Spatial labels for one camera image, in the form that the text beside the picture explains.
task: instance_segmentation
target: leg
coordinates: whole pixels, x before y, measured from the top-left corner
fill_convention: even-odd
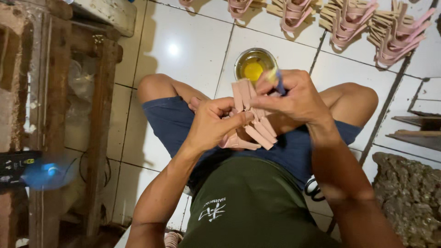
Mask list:
[[[145,76],[138,86],[138,99],[140,103],[160,98],[180,96],[188,104],[192,97],[201,100],[209,98],[197,89],[176,81],[165,74],[151,74]]]
[[[374,113],[378,98],[374,90],[355,83],[344,83],[331,87],[320,95],[331,110],[341,138],[346,144],[354,142],[362,127]],[[264,158],[284,167],[303,189],[310,179],[311,140],[303,123],[296,123],[282,114],[269,116],[271,124],[279,128],[278,142],[269,151],[262,148],[244,151],[244,155]]]
[[[191,86],[173,80],[164,74],[145,76],[138,87],[138,98],[156,137],[174,157],[190,130],[194,113],[190,110],[193,98],[209,99]],[[219,161],[231,156],[232,151],[215,147],[206,151],[196,164],[188,186],[191,191],[216,168]]]
[[[320,96],[335,120],[357,127],[363,127],[369,121],[378,105],[377,93],[356,83],[339,84],[320,92]],[[268,119],[278,135],[303,125],[279,113],[268,116]]]

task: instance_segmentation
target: navy blue shorts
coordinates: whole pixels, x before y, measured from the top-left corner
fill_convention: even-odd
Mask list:
[[[142,105],[154,134],[174,157],[187,137],[193,122],[194,113],[180,97],[161,98]],[[343,141],[349,145],[354,142],[362,128],[341,121],[335,121]],[[270,150],[263,147],[257,150],[233,151],[215,147],[206,151],[190,175],[187,185],[194,193],[205,178],[215,170],[219,163],[231,156],[253,156],[273,161],[296,179],[300,189],[311,178],[311,140],[306,126],[298,127],[277,137],[278,142]]]

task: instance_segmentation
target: green t-shirt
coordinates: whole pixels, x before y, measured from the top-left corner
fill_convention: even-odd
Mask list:
[[[315,225],[295,178],[259,158],[224,161],[193,198],[190,213],[179,248],[339,247]]]

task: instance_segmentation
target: black device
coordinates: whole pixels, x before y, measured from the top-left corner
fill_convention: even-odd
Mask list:
[[[26,186],[21,178],[26,167],[40,162],[41,151],[0,153],[0,189]]]

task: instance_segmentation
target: blue brush handle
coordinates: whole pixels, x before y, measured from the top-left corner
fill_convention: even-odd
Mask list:
[[[283,82],[282,82],[282,75],[281,75],[281,73],[280,73],[279,70],[277,70],[277,72],[276,72],[276,76],[277,76],[277,78],[279,79],[279,82],[277,83],[277,86],[276,86],[276,90],[277,90],[277,92],[279,92],[282,96],[286,96],[286,90],[285,90],[285,88],[283,87]]]

